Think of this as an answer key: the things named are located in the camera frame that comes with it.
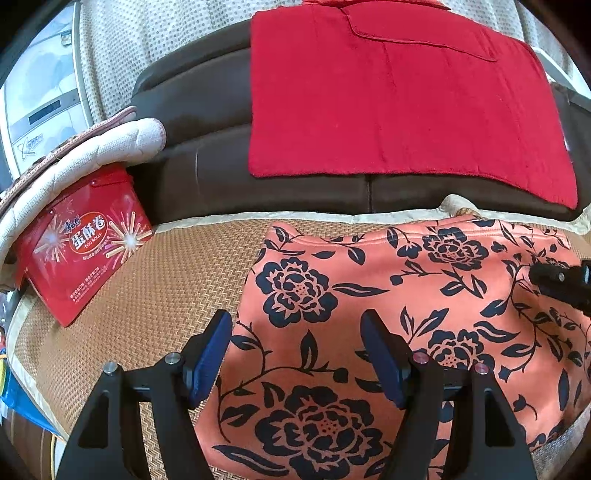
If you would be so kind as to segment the white quilted pillow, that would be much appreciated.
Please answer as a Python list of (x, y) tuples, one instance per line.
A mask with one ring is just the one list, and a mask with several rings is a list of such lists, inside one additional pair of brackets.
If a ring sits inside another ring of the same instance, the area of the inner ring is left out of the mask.
[(1, 259), (67, 187), (109, 164), (145, 163), (165, 144), (163, 124), (155, 118), (137, 119), (133, 106), (63, 142), (1, 194)]

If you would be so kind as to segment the orange floral garment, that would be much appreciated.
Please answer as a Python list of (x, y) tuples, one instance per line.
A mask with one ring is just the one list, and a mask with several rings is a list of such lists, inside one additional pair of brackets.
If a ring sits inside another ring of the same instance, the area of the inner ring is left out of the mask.
[(543, 296), (532, 265), (578, 263), (562, 233), (471, 217), (318, 237), (270, 226), (195, 430), (245, 478), (374, 479), (403, 414), (360, 335), (363, 312), (440, 365), (486, 365), (528, 445), (590, 404), (590, 321)]

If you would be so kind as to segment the woven bamboo bed mat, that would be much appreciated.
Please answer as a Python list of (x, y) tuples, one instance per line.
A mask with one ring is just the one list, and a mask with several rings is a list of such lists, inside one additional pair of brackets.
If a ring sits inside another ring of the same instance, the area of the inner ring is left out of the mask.
[[(270, 226), (288, 224), (318, 237), (349, 237), (384, 228), (471, 217), (551, 229), (565, 235), (578, 260), (590, 254), (590, 220), (558, 222), (517, 214), (488, 215), (448, 200), (439, 213), (235, 214), (193, 218), (161, 226), (155, 237), (101, 287), (78, 319), (60, 327), (41, 301), (27, 297), (10, 348), (19, 376), (43, 411), (68, 432), (89, 393), (101, 361), (114, 357), (126, 367), (153, 362), (204, 329), (219, 308), (236, 322), (249, 269), (263, 248)], [(532, 449), (540, 454), (545, 478), (554, 474), (590, 419), (586, 413), (556, 439)]]

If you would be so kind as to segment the window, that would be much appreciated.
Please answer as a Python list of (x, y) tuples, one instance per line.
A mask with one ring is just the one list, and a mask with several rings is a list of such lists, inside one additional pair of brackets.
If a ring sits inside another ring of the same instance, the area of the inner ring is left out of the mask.
[(81, 4), (65, 4), (28, 42), (1, 87), (1, 159), (9, 178), (92, 124), (81, 76)]

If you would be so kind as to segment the red towel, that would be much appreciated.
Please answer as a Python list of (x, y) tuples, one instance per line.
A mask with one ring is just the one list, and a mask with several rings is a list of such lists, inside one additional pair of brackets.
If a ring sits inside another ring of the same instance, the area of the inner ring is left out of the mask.
[(545, 71), (435, 1), (318, 1), (250, 23), (253, 176), (446, 174), (578, 202)]

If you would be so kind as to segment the white dotted curtain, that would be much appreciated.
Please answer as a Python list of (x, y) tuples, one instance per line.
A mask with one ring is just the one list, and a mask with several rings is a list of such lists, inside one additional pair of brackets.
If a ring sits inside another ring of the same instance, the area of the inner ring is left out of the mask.
[[(297, 1), (82, 1), (79, 76), (94, 123), (129, 103), (139, 74), (177, 48), (258, 11)], [(580, 78), (565, 47), (518, 1), (450, 0), (452, 12), (543, 50), (571, 80)]]

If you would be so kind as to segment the red egg roll box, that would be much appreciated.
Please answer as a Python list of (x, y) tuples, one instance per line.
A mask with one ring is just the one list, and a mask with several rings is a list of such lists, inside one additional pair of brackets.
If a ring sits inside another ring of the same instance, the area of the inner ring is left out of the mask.
[(153, 235), (120, 163), (66, 188), (13, 244), (15, 283), (27, 280), (63, 327)]

